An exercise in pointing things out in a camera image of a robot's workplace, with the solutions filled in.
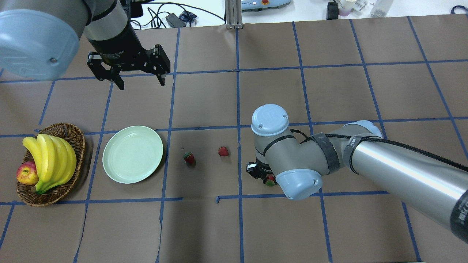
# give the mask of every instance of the red strawberry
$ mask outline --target red strawberry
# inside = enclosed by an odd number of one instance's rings
[[[184,154],[183,159],[189,164],[193,164],[195,162],[195,157],[193,157],[193,153]]]
[[[227,150],[226,147],[223,146],[223,147],[218,149],[218,154],[220,156],[229,156],[229,151]]]
[[[265,184],[267,186],[275,186],[275,177],[273,175],[269,175],[266,177],[267,181],[265,182]]]

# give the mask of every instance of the black device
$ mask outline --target black device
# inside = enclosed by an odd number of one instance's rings
[[[327,20],[338,19],[338,3],[328,2],[327,6]]]
[[[170,15],[166,16],[166,21],[169,23],[169,25],[173,28],[184,28],[186,27],[187,25],[185,25],[185,23],[180,20],[177,15],[175,15],[174,13],[171,13]]]

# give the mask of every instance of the banana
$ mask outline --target banana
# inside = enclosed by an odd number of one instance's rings
[[[56,150],[52,139],[47,134],[38,134],[37,142],[42,154],[42,175],[39,175],[39,184],[40,182],[46,183],[52,179],[56,161]]]
[[[57,147],[56,166],[61,167],[57,171],[54,171],[52,179],[49,182],[40,185],[40,188],[36,187],[36,193],[38,194],[43,194],[52,187],[67,183],[72,178],[76,169],[76,154],[72,146],[62,138],[54,136],[50,136],[50,138]]]
[[[66,167],[68,165],[68,155],[64,143],[55,136],[49,136],[54,143],[56,149],[57,159],[54,172],[52,174],[51,182],[59,181],[65,174]]]
[[[37,175],[42,173],[42,154],[36,138],[26,137],[23,139],[23,146],[31,153],[36,164]]]
[[[76,154],[75,154],[75,150],[73,150],[73,147],[67,141],[65,141],[62,138],[59,138],[59,140],[61,140],[62,143],[65,145],[66,153],[68,154],[68,163],[66,166],[66,173],[62,177],[62,180],[59,181],[60,184],[64,184],[68,182],[72,178],[73,174],[75,173]]]

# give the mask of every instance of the black cable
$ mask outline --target black cable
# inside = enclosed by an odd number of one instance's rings
[[[289,130],[290,130],[291,132],[295,132],[295,133],[300,133],[300,134],[302,134],[304,137],[306,137],[306,139],[309,138],[309,136],[307,136],[305,133],[303,133],[303,132],[301,132],[301,131],[299,131],[299,130],[295,130],[295,129],[289,129]]]
[[[152,28],[160,28],[161,27],[161,24],[164,26],[164,28],[167,28],[166,25],[162,22],[162,19],[159,17],[159,13],[156,13],[155,11],[153,11],[151,8],[148,7],[148,12],[150,13],[151,17],[153,18],[150,22],[151,22],[151,27]]]
[[[177,5],[178,7],[182,8],[182,9],[185,11],[185,13],[188,12],[188,11],[182,6],[182,4],[177,4],[177,3],[172,3],[172,2],[169,3],[169,2],[168,2],[168,3],[162,3],[162,4],[159,6],[157,14],[162,13],[162,12],[160,12],[160,10],[161,10],[161,7],[164,6],[165,4]]]
[[[136,20],[130,20],[130,22],[132,22],[132,23],[136,24],[137,26],[139,26],[139,27],[140,27],[139,30],[141,30],[141,24],[140,24],[140,22],[138,22],[138,21],[136,21]]]
[[[152,28],[160,28],[161,25],[164,26],[164,28],[167,28],[167,26],[164,24],[164,22],[162,21],[162,19],[159,17],[160,14],[163,14],[163,13],[167,13],[170,15],[169,12],[167,11],[161,11],[161,7],[164,6],[164,5],[177,5],[179,6],[180,8],[182,8],[185,12],[188,12],[184,7],[190,7],[190,8],[194,8],[194,9],[198,9],[198,10],[201,10],[201,11],[204,11],[204,12],[207,12],[211,15],[214,15],[216,17],[218,17],[219,19],[221,19],[222,21],[226,22],[226,13],[224,14],[224,18],[220,17],[219,15],[215,14],[215,13],[212,13],[210,11],[207,11],[205,9],[202,9],[202,8],[199,8],[199,7],[194,7],[194,6],[190,6],[190,5],[186,5],[186,4],[179,4],[179,3],[174,3],[174,2],[165,2],[165,3],[162,3],[162,2],[151,2],[152,0],[145,0],[145,1],[139,1],[139,3],[141,3],[142,5],[143,4],[159,4],[159,8],[157,10],[157,12],[155,12],[154,10],[150,9],[148,7],[148,11],[150,12],[150,15],[151,15],[151,21],[144,24],[144,25],[141,25],[140,23],[138,23],[137,25],[139,26],[139,28],[141,29],[142,27],[145,27],[149,24],[151,24],[151,27]]]
[[[205,9],[202,9],[202,8],[199,8],[199,7],[194,7],[194,6],[189,6],[189,5],[186,5],[186,4],[178,4],[178,3],[173,3],[173,2],[166,2],[166,3],[160,3],[160,2],[145,2],[143,4],[159,4],[159,5],[165,5],[165,4],[172,4],[172,5],[181,5],[181,6],[185,6],[185,7],[190,7],[190,8],[194,8],[194,9],[198,9],[198,10],[201,10],[201,11],[204,11],[204,12],[207,12],[209,14],[212,14],[216,17],[218,17],[219,19],[221,19],[222,21],[226,22],[226,19],[223,19],[222,17],[220,17],[219,15],[215,14],[215,13],[212,13],[208,10],[205,10]]]
[[[325,134],[325,135],[327,137],[332,137],[332,138],[342,138],[342,139],[350,139],[351,138],[351,136],[341,135],[341,134]],[[407,150],[410,150],[410,151],[425,155],[425,156],[430,157],[432,159],[438,160],[440,162],[443,162],[445,164],[448,164],[450,166],[453,166],[455,168],[458,168],[460,170],[468,172],[468,167],[466,167],[466,166],[464,166],[462,164],[459,164],[457,162],[451,161],[449,159],[438,156],[436,154],[433,154],[433,153],[430,153],[430,152],[427,152],[427,151],[421,150],[419,148],[409,146],[409,145],[406,145],[406,144],[403,144],[403,143],[400,143],[400,142],[385,140],[385,139],[379,139],[379,138],[362,138],[362,141],[383,142],[383,143],[391,144],[391,145],[398,146],[398,147],[401,147],[401,148],[405,148]]]
[[[465,12],[468,14],[468,8],[466,8],[466,7],[464,7],[464,6],[454,6],[454,7],[452,8],[452,10],[450,10],[450,13],[451,13],[451,14],[455,14],[455,9],[457,9],[457,8],[460,8],[460,9],[465,10]]]

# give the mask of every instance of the apple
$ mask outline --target apple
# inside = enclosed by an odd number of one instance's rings
[[[37,176],[36,163],[27,161],[22,164],[16,171],[16,179],[26,185],[34,185],[39,181]]]

